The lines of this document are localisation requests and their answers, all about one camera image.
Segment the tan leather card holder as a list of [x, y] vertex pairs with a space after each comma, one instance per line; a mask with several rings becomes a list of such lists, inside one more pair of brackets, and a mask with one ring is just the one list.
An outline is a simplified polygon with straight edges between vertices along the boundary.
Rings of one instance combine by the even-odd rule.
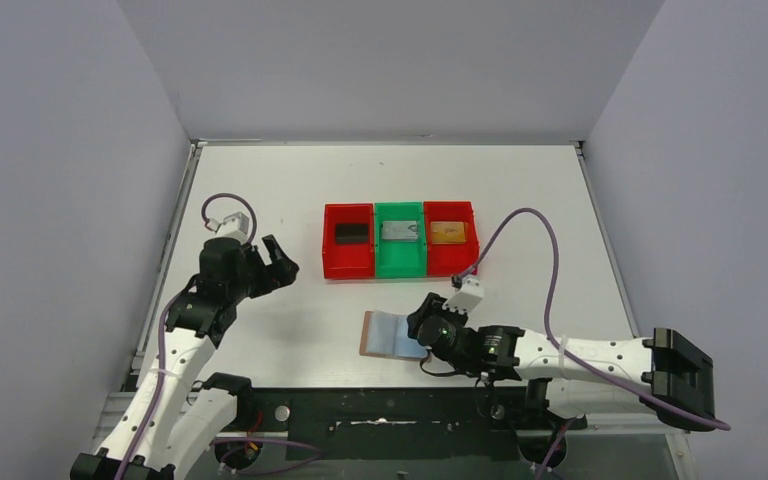
[[366, 311], [359, 345], [361, 356], [419, 361], [428, 350], [408, 336], [407, 316], [381, 310]]

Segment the red plastic bin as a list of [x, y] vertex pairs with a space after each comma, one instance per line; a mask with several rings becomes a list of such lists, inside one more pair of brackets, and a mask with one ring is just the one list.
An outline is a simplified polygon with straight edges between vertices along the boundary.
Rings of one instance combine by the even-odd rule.
[[[367, 223], [367, 244], [337, 245], [338, 223]], [[331, 203], [324, 206], [322, 266], [328, 280], [371, 279], [375, 276], [374, 206], [372, 203]]]
[[[427, 275], [448, 277], [472, 265], [479, 255], [479, 237], [472, 203], [469, 201], [427, 201], [424, 220], [427, 236]], [[433, 221], [464, 222], [467, 241], [464, 244], [435, 245], [430, 242], [429, 223]]]

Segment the green plastic bin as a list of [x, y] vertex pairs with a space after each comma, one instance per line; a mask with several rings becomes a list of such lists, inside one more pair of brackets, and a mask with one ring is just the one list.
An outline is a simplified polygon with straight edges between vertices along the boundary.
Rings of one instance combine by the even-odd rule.
[[[382, 202], [374, 205], [376, 277], [421, 278], [427, 274], [427, 239], [422, 202]], [[416, 242], [383, 241], [383, 221], [413, 220], [420, 228]]]

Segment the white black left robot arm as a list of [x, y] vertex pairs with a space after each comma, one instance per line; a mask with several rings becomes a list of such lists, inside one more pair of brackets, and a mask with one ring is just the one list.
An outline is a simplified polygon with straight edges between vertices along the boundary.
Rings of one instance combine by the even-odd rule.
[[207, 395], [182, 408], [192, 386], [237, 318], [238, 306], [293, 284], [298, 264], [276, 238], [256, 245], [232, 236], [207, 240], [199, 270], [161, 315], [157, 354], [117, 425], [93, 453], [74, 461], [72, 479], [182, 479], [227, 426], [246, 427], [252, 387], [246, 377], [214, 373]]

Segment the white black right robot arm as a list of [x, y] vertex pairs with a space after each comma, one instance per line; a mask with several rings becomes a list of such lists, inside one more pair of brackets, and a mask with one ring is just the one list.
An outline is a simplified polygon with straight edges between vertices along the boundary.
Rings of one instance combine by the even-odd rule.
[[724, 430], [716, 417], [714, 362], [676, 330], [614, 341], [553, 337], [516, 326], [467, 327], [468, 316], [427, 295], [407, 317], [407, 335], [454, 375], [487, 385], [544, 381], [545, 407], [560, 418], [650, 411], [685, 431]]

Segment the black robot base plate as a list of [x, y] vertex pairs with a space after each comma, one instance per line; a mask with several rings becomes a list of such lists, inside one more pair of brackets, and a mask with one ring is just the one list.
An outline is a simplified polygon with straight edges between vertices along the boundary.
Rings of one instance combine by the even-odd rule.
[[440, 388], [265, 388], [249, 395], [244, 416], [221, 433], [276, 434], [327, 460], [438, 460], [480, 457], [539, 462], [563, 428], [548, 411], [545, 386]]

